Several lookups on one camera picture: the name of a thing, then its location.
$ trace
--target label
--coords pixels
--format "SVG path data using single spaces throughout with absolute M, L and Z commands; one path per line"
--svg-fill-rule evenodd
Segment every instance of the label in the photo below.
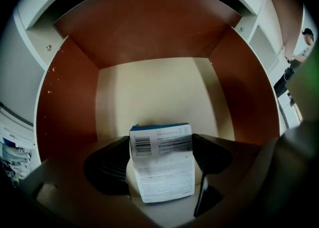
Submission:
M 189 124 L 130 131 L 135 176 L 144 203 L 194 194 L 195 161 Z

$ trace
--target black cap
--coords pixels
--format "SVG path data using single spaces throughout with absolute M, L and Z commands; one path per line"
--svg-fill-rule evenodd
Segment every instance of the black cap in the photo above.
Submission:
M 303 34 L 309 34 L 312 37 L 314 36 L 314 33 L 312 32 L 312 30 L 310 28 L 305 28 Z

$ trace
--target barcode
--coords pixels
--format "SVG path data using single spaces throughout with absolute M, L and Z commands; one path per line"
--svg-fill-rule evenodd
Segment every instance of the barcode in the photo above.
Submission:
M 137 156 L 152 155 L 150 137 L 134 138 L 134 143 Z

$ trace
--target person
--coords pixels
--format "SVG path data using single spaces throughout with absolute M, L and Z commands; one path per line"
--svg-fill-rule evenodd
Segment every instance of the person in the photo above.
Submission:
M 279 98 L 281 95 L 283 95 L 287 88 L 286 83 L 289 81 L 289 79 L 292 77 L 292 75 L 295 73 L 295 71 L 298 69 L 298 67 L 306 61 L 309 54 L 311 53 L 311 50 L 314 46 L 315 39 L 314 34 L 311 29 L 306 28 L 304 32 L 302 32 L 304 35 L 305 42 L 307 44 L 307 47 L 297 56 L 293 55 L 290 61 L 290 67 L 288 67 L 285 70 L 285 73 L 283 76 L 279 79 L 279 81 L 275 84 L 274 89 L 276 93 L 276 97 Z

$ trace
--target black pants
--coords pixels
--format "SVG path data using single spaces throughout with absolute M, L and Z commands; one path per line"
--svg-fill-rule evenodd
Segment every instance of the black pants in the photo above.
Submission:
M 292 77 L 294 72 L 288 68 L 287 71 L 283 74 L 283 76 L 278 80 L 278 82 L 275 84 L 274 89 L 276 93 L 276 97 L 279 98 L 281 95 L 283 95 L 287 88 L 286 83 Z

